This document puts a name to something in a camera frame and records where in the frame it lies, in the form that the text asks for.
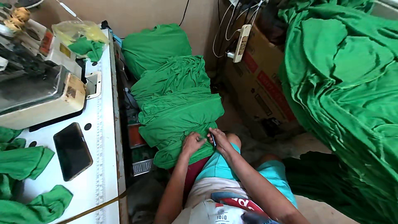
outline cyan shorts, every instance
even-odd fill
[[[231,145],[240,153],[237,145],[233,143],[231,143]],[[296,199],[286,180],[285,165],[283,163],[277,160],[267,161],[261,164],[256,170],[271,184],[273,184],[297,208]],[[239,181],[239,178],[218,151],[216,151],[207,161],[195,182],[206,177],[218,177],[232,181]]]

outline cardboard box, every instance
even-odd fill
[[[277,77],[283,52],[254,25],[241,62],[227,60],[224,75],[238,94],[238,101],[254,120],[268,119],[276,125],[295,121]]]

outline green fabric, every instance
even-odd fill
[[[387,224],[349,179],[347,166],[336,155],[308,152],[300,159],[283,160],[286,178],[295,195],[318,200],[362,224]]]
[[[299,122],[346,164],[355,206],[384,218],[361,222],[398,223],[398,22],[367,14],[370,1],[336,4],[290,1],[279,12],[289,23],[279,77]],[[302,187],[293,193],[312,194]]]
[[[46,168],[54,152],[43,146],[0,152],[0,173],[11,178],[35,180]]]
[[[191,55],[192,50],[177,24],[162,24],[126,36],[122,53],[129,71],[139,80],[146,70],[160,68],[170,57]]]
[[[170,58],[157,70],[143,73],[131,87],[131,93],[141,108],[139,133],[150,147],[159,151],[154,158],[158,167],[173,167],[181,144],[190,132],[203,137],[215,120],[224,114],[218,94],[211,94],[210,79],[205,73],[201,56]],[[202,146],[190,159],[192,164],[214,153],[210,143]]]
[[[62,185],[24,205],[15,201],[0,200],[0,224],[45,224],[59,218],[69,206],[72,194]]]
[[[0,127],[0,224],[45,224],[59,218],[72,194],[57,185],[27,205],[12,201],[17,181],[36,179],[54,152],[43,146],[24,148],[26,141],[15,138],[21,130]]]
[[[68,47],[78,55],[87,55],[91,62],[97,62],[101,59],[104,43],[100,41],[87,40],[86,37],[80,37]]]

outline thread spool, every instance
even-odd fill
[[[24,7],[15,8],[14,12],[12,13],[14,17],[26,22],[29,20],[30,11]]]

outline wall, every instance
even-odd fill
[[[107,20],[119,37],[152,28],[156,24],[179,24],[186,0],[62,0],[82,20]],[[76,20],[55,0],[45,0],[32,19],[51,27],[61,21]],[[213,38],[218,29],[217,0],[190,0],[181,28],[187,33],[194,55],[204,55],[206,68],[215,67]]]

